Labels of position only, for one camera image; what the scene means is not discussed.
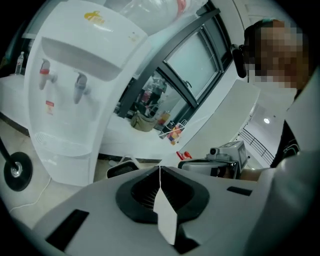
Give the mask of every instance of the white wall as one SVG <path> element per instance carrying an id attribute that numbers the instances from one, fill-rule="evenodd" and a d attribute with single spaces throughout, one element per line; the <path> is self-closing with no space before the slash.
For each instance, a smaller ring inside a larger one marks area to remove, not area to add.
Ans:
<path id="1" fill-rule="evenodd" d="M 210 148 L 231 141 L 248 120 L 259 92 L 255 86 L 236 80 L 219 107 L 182 151 L 188 151 L 193 158 L 203 158 Z"/>
<path id="2" fill-rule="evenodd" d="M 242 45 L 244 43 L 244 27 L 233 0 L 210 0 L 216 8 L 219 8 L 220 16 L 228 31 L 232 44 Z"/>

